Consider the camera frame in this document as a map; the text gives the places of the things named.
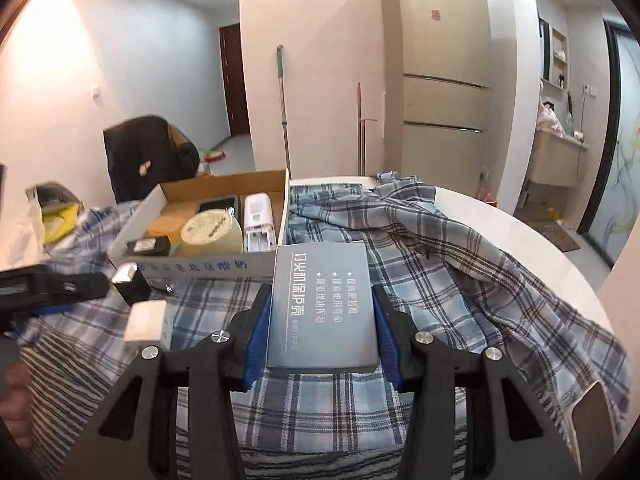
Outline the person's left hand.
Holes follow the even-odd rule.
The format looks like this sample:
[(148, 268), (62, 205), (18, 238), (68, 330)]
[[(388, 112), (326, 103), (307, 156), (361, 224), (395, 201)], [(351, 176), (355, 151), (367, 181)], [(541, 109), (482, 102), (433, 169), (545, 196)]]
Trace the person's left hand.
[(6, 371), (6, 395), (1, 399), (1, 418), (16, 444), (23, 450), (32, 448), (32, 396), (29, 369), (22, 361)]

